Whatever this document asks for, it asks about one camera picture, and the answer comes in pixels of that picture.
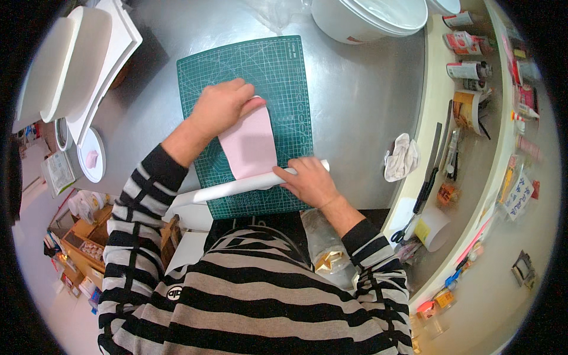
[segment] cutting mat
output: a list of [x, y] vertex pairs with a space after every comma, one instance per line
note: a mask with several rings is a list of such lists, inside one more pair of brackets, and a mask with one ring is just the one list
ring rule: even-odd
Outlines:
[[[311, 156], [312, 128], [300, 36], [271, 37], [225, 45], [177, 61], [179, 96], [188, 117], [203, 88], [241, 77], [267, 101], [278, 165]], [[202, 188], [235, 180], [217, 138], [195, 160]], [[274, 186], [207, 202], [214, 219], [299, 211], [309, 208]]]

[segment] hand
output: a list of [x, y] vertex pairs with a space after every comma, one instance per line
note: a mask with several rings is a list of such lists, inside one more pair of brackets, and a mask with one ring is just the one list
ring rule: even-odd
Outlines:
[[280, 186], [287, 188], [297, 198], [312, 207], [322, 209], [341, 195], [321, 162], [315, 157], [302, 157], [288, 160], [288, 166], [294, 168], [298, 175], [291, 174], [275, 166], [274, 174], [286, 181]]
[[205, 138], [211, 140], [233, 126], [239, 118], [266, 104], [253, 98], [254, 86], [238, 78], [207, 86], [187, 119]]

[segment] pink fondant piece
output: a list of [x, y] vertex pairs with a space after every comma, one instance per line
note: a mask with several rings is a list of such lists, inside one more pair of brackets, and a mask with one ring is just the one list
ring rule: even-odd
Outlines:
[[219, 135], [235, 179], [272, 171], [276, 166], [276, 147], [266, 106], [242, 117], [233, 127]]
[[87, 167], [87, 169], [92, 169], [97, 165], [98, 156], [99, 153], [97, 153], [97, 151], [90, 151], [89, 153], [87, 153], [87, 156], [85, 157], [85, 166]]

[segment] white rolling pin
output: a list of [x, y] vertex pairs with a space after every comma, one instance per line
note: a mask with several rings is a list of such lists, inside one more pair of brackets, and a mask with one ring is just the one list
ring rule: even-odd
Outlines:
[[[321, 160], [321, 164], [327, 171], [329, 171], [329, 163], [327, 163], [327, 160]], [[284, 170], [294, 175], [298, 174], [296, 170], [292, 168], [286, 168]], [[187, 206], [188, 204], [209, 201], [216, 198], [236, 195], [252, 190], [259, 190], [266, 187], [278, 185], [283, 182], [285, 181], [280, 179], [273, 172], [251, 176], [249, 178], [221, 183], [219, 185], [206, 187], [205, 189], [199, 189], [180, 194], [174, 199], [174, 202], [172, 203], [170, 208]]]

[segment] white cloth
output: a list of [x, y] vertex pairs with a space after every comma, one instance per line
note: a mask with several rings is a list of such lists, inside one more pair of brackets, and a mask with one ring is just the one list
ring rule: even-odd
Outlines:
[[393, 182], [407, 177], [420, 164], [420, 152], [416, 142], [403, 133], [394, 141], [392, 155], [385, 163], [385, 180]]

